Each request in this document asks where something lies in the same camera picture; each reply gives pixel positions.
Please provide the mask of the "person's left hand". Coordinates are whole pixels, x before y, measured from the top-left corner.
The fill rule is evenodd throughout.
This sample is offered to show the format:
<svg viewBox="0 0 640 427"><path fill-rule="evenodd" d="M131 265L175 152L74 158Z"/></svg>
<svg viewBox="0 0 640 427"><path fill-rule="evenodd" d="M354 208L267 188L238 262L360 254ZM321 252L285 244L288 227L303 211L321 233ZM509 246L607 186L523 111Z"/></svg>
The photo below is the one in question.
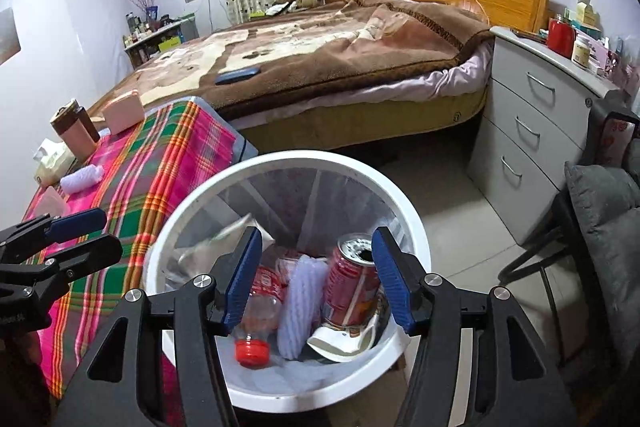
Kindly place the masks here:
<svg viewBox="0 0 640 427"><path fill-rule="evenodd" d="M39 335L1 340L1 425L47 426L50 393L41 369Z"/></svg>

